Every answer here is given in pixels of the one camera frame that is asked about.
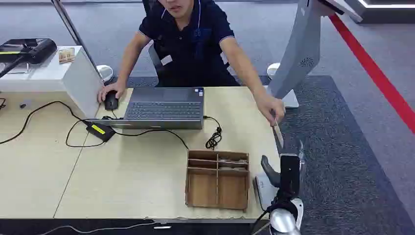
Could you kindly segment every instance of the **navy polo shirt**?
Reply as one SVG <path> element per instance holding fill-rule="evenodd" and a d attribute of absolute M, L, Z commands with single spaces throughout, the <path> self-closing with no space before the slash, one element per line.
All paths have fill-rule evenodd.
<path fill-rule="evenodd" d="M 194 0 L 190 23 L 182 31 L 156 1 L 139 30 L 160 43 L 171 56 L 173 61 L 165 67 L 177 86 L 238 85 L 224 65 L 219 46 L 221 40 L 234 37 L 234 33 L 226 13 L 212 0 Z"/>

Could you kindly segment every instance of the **speaker grille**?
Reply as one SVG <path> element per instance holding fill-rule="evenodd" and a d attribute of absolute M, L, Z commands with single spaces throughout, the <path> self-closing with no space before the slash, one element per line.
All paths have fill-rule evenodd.
<path fill-rule="evenodd" d="M 299 66 L 301 67 L 311 67 L 314 64 L 314 60 L 313 58 L 310 57 L 306 57 L 303 60 L 301 60 L 301 62 L 299 63 Z"/>

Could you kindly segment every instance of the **man's left hand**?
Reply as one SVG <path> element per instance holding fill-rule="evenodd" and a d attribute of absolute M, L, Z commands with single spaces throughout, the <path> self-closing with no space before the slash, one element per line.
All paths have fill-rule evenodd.
<path fill-rule="evenodd" d="M 258 109 L 270 122 L 271 126 L 275 126 L 284 118 L 285 107 L 282 100 L 272 97 L 265 91 L 254 94 L 254 99 Z M 275 112 L 275 117 L 271 114 L 271 110 Z"/>

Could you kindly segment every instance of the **black cable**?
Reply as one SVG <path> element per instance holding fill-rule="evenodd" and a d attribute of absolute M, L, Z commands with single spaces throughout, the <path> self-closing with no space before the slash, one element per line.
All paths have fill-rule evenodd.
<path fill-rule="evenodd" d="M 218 124 L 218 127 L 216 128 L 216 132 L 213 133 L 212 137 L 210 137 L 210 139 L 205 144 L 206 148 L 215 150 L 215 147 L 218 146 L 218 143 L 222 140 L 222 128 L 218 120 L 216 120 L 213 117 L 203 116 L 203 119 L 212 119 Z"/>
<path fill-rule="evenodd" d="M 105 142 L 103 141 L 102 143 L 99 143 L 99 144 L 94 144 L 94 145 L 70 145 L 70 144 L 68 144 L 68 139 L 69 139 L 69 135 L 70 135 L 70 133 L 71 133 L 71 131 L 74 129 L 74 127 L 78 124 L 78 123 L 80 123 L 80 122 L 83 122 L 83 123 L 85 123 L 86 121 L 88 121 L 88 120 L 96 120 L 96 118 L 89 118 L 89 119 L 81 119 L 81 120 L 78 120 L 77 122 L 75 122 L 75 124 L 69 129 L 69 131 L 68 131 L 68 134 L 66 135 L 66 140 L 65 140 L 65 144 L 68 146 L 68 147 L 72 147 L 72 148 L 90 148 L 90 147 L 97 147 L 97 146 L 100 146 L 100 145 L 103 145 Z"/>
<path fill-rule="evenodd" d="M 20 56 L 15 61 L 13 61 L 11 64 L 9 64 L 6 68 L 3 69 L 3 71 L 0 72 L 0 78 L 6 75 L 8 72 L 10 72 L 14 67 L 20 64 L 20 62 L 24 59 L 24 56 Z"/>
<path fill-rule="evenodd" d="M 119 133 L 117 131 L 115 131 L 115 133 L 118 134 L 118 135 L 120 135 L 120 136 L 141 136 L 141 135 L 144 135 L 144 134 L 147 134 L 147 133 L 150 133 L 150 132 L 160 132 L 160 131 L 166 131 L 166 132 L 169 132 L 169 133 L 175 135 L 177 138 L 180 139 L 180 141 L 183 143 L 183 145 L 189 150 L 189 147 L 186 145 L 186 143 L 184 142 L 184 140 L 179 135 L 177 135 L 176 133 L 174 133 L 174 132 L 172 132 L 170 130 L 164 130 L 164 129 L 160 129 L 160 130 L 147 130 L 147 131 L 144 131 L 144 132 L 141 132 L 141 133 L 138 133 L 138 134 L 123 134 L 123 133 Z"/>
<path fill-rule="evenodd" d="M 260 215 L 260 216 L 258 217 L 258 219 L 256 219 L 256 221 L 255 221 L 255 222 L 254 222 L 254 224 L 252 225 L 251 230 L 249 231 L 249 234 L 248 234 L 248 235 L 252 235 L 252 234 L 254 233 L 254 229 L 255 229 L 256 225 L 257 225 L 257 224 L 258 224 L 258 222 L 262 219 L 262 217 L 264 217 L 267 213 L 268 213 L 268 211 L 264 211 L 264 212 L 262 213 L 262 215 Z"/>
<path fill-rule="evenodd" d="M 115 113 L 114 113 L 114 110 L 113 110 L 113 109 L 111 109 L 111 112 L 113 112 L 114 117 L 115 117 L 116 119 L 118 119 L 118 118 L 116 117 L 116 115 L 115 115 Z"/>
<path fill-rule="evenodd" d="M 39 108 L 37 108 L 37 109 L 35 109 L 35 110 L 33 110 L 32 112 L 30 112 L 30 114 L 27 116 L 27 118 L 26 118 L 26 121 L 24 121 L 24 125 L 23 125 L 23 128 L 15 135 L 15 136 L 13 136 L 12 138 L 10 138 L 10 139 L 8 139 L 8 140 L 5 140 L 5 141 L 0 141 L 0 144 L 4 144 L 4 143 L 7 143 L 7 142 L 10 142 L 10 141 L 12 141 L 12 140 L 14 140 L 15 138 L 17 138 L 18 136 L 20 136 L 22 133 L 23 133 L 23 131 L 25 130 L 25 128 L 26 128 L 26 126 L 27 126 L 27 123 L 29 122 L 29 119 L 30 119 L 30 117 L 35 113 L 35 112 L 37 112 L 37 111 L 39 111 L 39 110 L 41 110 L 42 108 L 44 108 L 44 107 L 47 107 L 47 106 L 49 106 L 49 105 L 51 105 L 51 104 L 55 104 L 55 103 L 60 103 L 60 104 L 62 104 L 62 105 L 64 105 L 64 106 L 66 106 L 68 109 L 69 109 L 69 111 L 70 111 L 70 114 L 72 115 L 72 116 L 74 116 L 76 119 L 78 119 L 79 121 L 82 121 L 83 123 L 85 123 L 86 125 L 88 125 L 88 123 L 86 122 L 86 121 L 84 121 L 84 120 L 82 120 L 82 119 L 80 119 L 77 115 L 75 115 L 74 113 L 73 113 L 73 111 L 72 111 L 72 109 L 68 106 L 68 105 L 66 105 L 65 103 L 63 103 L 63 102 L 61 102 L 61 101 L 53 101 L 53 102 L 50 102 L 50 103 L 47 103 L 47 104 L 45 104 L 45 105 L 43 105 L 43 106 L 41 106 L 41 107 L 39 107 Z"/>
<path fill-rule="evenodd" d="M 0 110 L 4 107 L 6 107 L 5 103 L 6 103 L 6 99 L 5 98 L 0 98 L 0 100 L 2 100 L 3 102 L 0 104 Z"/>

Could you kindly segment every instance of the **power adapter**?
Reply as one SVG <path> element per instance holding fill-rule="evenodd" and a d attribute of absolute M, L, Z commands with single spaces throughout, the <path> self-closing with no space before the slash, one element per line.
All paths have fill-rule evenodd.
<path fill-rule="evenodd" d="M 102 141 L 107 142 L 115 134 L 115 131 L 109 127 L 98 123 L 89 123 L 87 131 L 94 136 L 100 138 Z"/>

